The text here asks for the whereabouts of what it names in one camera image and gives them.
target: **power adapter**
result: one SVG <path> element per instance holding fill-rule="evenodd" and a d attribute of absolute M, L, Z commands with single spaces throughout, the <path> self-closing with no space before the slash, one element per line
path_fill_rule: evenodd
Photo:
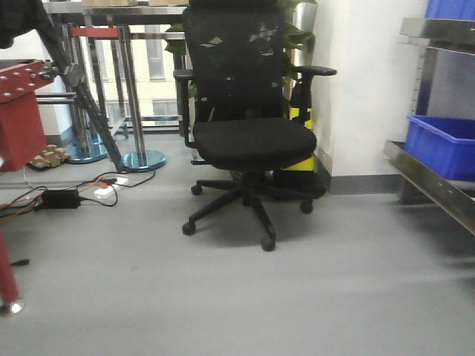
<path fill-rule="evenodd" d="M 82 198 L 77 189 L 52 191 L 47 190 L 42 194 L 41 209 L 76 209 L 81 205 Z"/>

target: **baseboard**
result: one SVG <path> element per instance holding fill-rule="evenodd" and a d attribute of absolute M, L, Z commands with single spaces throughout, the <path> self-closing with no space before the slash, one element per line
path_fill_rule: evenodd
<path fill-rule="evenodd" d="M 317 172 L 327 191 L 334 195 L 396 193 L 401 183 L 398 174 L 332 177 L 318 160 Z"/>
<path fill-rule="evenodd" d="M 69 127 L 63 131 L 61 135 L 46 135 L 46 142 L 49 145 L 56 145 L 58 147 L 66 147 L 73 141 L 73 127 Z"/>

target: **blue plastic bin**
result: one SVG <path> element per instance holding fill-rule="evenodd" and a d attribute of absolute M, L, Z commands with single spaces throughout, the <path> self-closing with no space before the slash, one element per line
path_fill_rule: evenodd
<path fill-rule="evenodd" d="M 475 0 L 429 0 L 425 17 L 475 20 Z"/>
<path fill-rule="evenodd" d="M 409 115 L 404 149 L 442 177 L 475 181 L 475 120 Z"/>

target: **chair wheel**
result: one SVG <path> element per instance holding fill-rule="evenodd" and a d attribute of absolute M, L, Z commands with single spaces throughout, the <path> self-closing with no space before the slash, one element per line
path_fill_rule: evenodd
<path fill-rule="evenodd" d="M 201 188 L 200 185 L 193 185 L 191 187 L 191 193 L 193 195 L 200 195 L 201 193 L 203 193 L 203 189 Z"/>
<path fill-rule="evenodd" d="M 273 251 L 275 248 L 275 241 L 271 239 L 270 237 L 264 237 L 261 240 L 261 246 L 262 246 L 262 249 L 266 252 Z"/>
<path fill-rule="evenodd" d="M 300 210 L 304 214 L 310 214 L 313 210 L 312 200 L 306 200 L 300 204 Z"/>
<path fill-rule="evenodd" d="M 185 225 L 182 226 L 181 228 L 183 230 L 183 233 L 185 235 L 192 235 L 196 231 L 196 225 L 194 222 L 187 222 Z"/>

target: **office chair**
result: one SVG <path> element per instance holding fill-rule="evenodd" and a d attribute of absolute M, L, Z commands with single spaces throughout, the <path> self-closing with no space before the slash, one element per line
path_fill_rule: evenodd
<path fill-rule="evenodd" d="M 302 123 L 309 119 L 307 105 L 314 75 L 329 76 L 325 67 L 297 67 L 304 95 L 299 117 L 283 117 L 282 66 L 284 12 L 276 0 L 191 0 L 183 11 L 183 26 L 193 70 L 176 70 L 180 88 L 185 144 L 196 148 L 215 168 L 238 171 L 242 179 L 198 180 L 202 187 L 227 191 L 183 225 L 183 233 L 196 231 L 197 220 L 242 200 L 250 205 L 266 229 L 264 251 L 275 248 L 275 229 L 259 195 L 282 200 L 303 200 L 301 210 L 312 211 L 312 195 L 276 188 L 263 181 L 268 171 L 294 165 L 312 156 L 316 138 Z M 189 139 L 189 81 L 197 86 L 196 116 Z"/>

